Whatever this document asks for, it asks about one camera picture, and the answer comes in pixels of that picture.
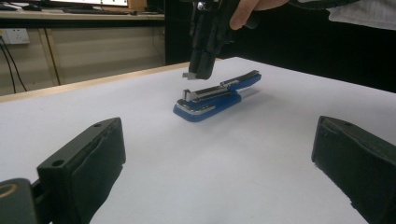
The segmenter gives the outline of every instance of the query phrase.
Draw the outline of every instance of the wall socket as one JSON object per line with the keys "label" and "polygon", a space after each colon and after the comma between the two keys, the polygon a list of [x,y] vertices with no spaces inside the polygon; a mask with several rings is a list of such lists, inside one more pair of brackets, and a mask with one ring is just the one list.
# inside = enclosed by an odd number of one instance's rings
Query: wall socket
{"label": "wall socket", "polygon": [[0,36],[6,44],[29,44],[29,35],[24,28],[0,29]]}

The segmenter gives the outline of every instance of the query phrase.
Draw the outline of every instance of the white table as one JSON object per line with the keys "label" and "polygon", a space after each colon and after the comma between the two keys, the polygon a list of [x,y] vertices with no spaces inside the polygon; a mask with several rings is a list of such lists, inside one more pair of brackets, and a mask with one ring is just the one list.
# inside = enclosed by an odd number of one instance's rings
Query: white table
{"label": "white table", "polygon": [[[38,164],[65,143],[120,117],[127,162],[92,223],[366,223],[310,160],[318,117],[395,145],[396,94],[239,58],[216,62],[208,81],[181,78],[186,70],[1,103],[0,180],[33,182]],[[182,90],[251,70],[262,80],[242,103],[199,123],[173,113]]]}

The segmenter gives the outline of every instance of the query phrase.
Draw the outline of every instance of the blue stapler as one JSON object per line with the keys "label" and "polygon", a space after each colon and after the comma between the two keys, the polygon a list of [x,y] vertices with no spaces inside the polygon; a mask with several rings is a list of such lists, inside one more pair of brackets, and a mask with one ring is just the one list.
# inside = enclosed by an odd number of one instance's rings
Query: blue stapler
{"label": "blue stapler", "polygon": [[249,87],[261,78],[258,71],[251,71],[241,77],[223,81],[216,87],[193,92],[184,90],[183,99],[178,100],[174,106],[174,113],[191,122],[207,119],[241,102],[237,90]]}

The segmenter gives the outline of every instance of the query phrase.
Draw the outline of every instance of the white sleeve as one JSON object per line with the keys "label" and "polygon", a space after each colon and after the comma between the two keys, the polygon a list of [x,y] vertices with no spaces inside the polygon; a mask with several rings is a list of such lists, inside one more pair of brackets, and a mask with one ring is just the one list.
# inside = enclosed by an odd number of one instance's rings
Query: white sleeve
{"label": "white sleeve", "polygon": [[396,0],[360,0],[328,10],[330,21],[396,30]]}

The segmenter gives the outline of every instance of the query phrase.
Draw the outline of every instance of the person's hand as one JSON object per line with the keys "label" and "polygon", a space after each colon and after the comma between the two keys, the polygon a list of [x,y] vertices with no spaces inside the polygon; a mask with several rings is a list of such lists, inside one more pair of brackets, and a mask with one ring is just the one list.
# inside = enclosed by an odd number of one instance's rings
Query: person's hand
{"label": "person's hand", "polygon": [[266,10],[273,7],[280,7],[289,0],[241,0],[235,13],[231,17],[230,27],[233,30],[240,29],[248,20],[253,10]]}

